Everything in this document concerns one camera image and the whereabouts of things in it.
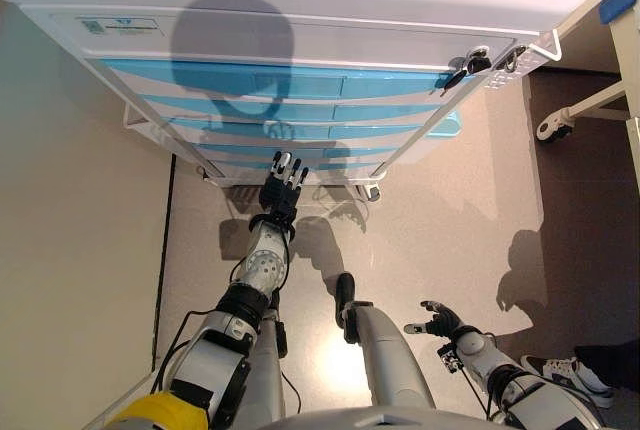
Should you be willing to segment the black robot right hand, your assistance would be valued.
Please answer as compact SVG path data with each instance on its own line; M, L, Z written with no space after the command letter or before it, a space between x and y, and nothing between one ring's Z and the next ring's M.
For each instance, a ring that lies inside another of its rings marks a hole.
M454 331L461 326L461 319L446 305L432 300L425 300L420 306L432 313L432 318L424 323L409 323L403 331L409 335L430 334L438 337L452 338Z

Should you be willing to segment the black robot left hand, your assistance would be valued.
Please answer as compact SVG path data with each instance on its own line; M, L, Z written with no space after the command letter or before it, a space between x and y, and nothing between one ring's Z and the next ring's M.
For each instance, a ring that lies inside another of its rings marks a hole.
M259 204L270 215L293 221L297 215L297 202L309 173L302 160L290 152L277 151L259 193Z

